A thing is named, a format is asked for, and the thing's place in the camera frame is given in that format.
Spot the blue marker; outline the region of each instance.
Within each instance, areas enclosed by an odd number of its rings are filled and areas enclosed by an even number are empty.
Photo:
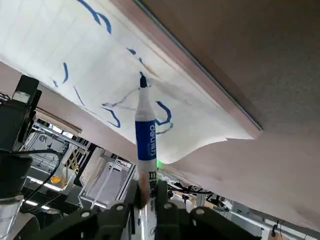
[[[149,101],[148,90],[147,79],[141,74],[139,103],[135,113],[135,136],[139,186],[142,199],[147,201],[145,208],[141,210],[141,227],[145,240],[152,237],[151,230],[157,224],[155,200],[158,182],[156,118]]]

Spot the paper sheet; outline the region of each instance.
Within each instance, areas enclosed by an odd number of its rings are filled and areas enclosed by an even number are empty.
[[[0,29],[2,62],[133,143],[142,72],[151,86],[163,163],[228,138],[251,139],[108,0],[2,0]]]

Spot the metal rack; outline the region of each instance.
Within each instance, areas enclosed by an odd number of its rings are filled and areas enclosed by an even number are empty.
[[[58,192],[70,189],[72,187],[70,183],[77,176],[78,165],[89,156],[88,150],[91,143],[81,137],[70,138],[63,135],[55,130],[59,128],[37,117],[34,119],[32,129],[33,133],[30,134],[20,151],[50,148],[61,153],[62,161],[55,173],[55,176],[61,177],[61,181],[46,183],[45,186]],[[55,168],[58,159],[51,154],[35,154],[32,158],[27,178],[31,182],[41,184]]]
[[[82,208],[86,201],[90,203],[91,209],[94,206],[105,209],[109,203],[123,200],[136,171],[136,165],[103,154],[93,161],[98,161],[98,164],[84,184],[78,199]]]

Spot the machinery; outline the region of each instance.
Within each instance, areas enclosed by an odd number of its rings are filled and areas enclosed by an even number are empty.
[[[62,161],[60,153],[52,149],[18,151],[25,143],[33,126],[35,109],[41,97],[41,91],[37,90],[38,84],[38,80],[23,75],[12,99],[3,99],[0,105],[0,239],[6,239],[14,223],[20,220],[18,213],[22,202],[30,202],[37,191],[54,176]],[[57,163],[47,179],[24,198],[22,188],[27,172],[32,166],[33,159],[30,155],[33,154],[55,155]],[[260,239],[210,208],[200,206],[188,213],[186,209],[179,208],[168,201],[170,193],[167,182],[159,180],[155,201],[156,227],[148,229],[156,240],[205,237],[214,237],[219,240]],[[143,232],[139,231],[139,228],[143,228],[139,220],[139,209],[143,207],[138,183],[132,180],[122,202],[109,204],[103,211],[99,207],[88,209],[79,207],[78,210],[44,229],[34,228],[23,234],[24,237],[21,237],[18,231],[12,238],[28,240],[145,239],[143,234],[137,234]],[[21,224],[20,232],[26,231],[28,227],[23,227],[23,223]]]

